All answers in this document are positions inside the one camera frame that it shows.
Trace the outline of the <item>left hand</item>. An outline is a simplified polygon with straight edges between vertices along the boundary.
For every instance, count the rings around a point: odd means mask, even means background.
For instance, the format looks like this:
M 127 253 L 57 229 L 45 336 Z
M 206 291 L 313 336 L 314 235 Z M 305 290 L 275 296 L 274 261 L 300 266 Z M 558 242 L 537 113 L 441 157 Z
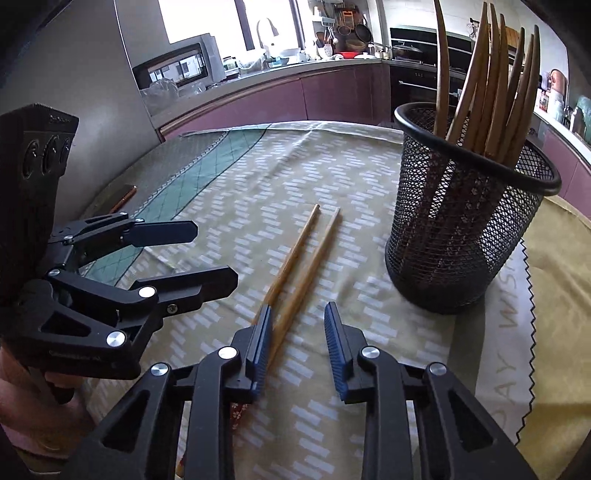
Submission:
M 11 352 L 1 349 L 1 427 L 13 446 L 31 454 L 68 457 L 95 427 L 75 395 L 59 405 L 44 395 Z

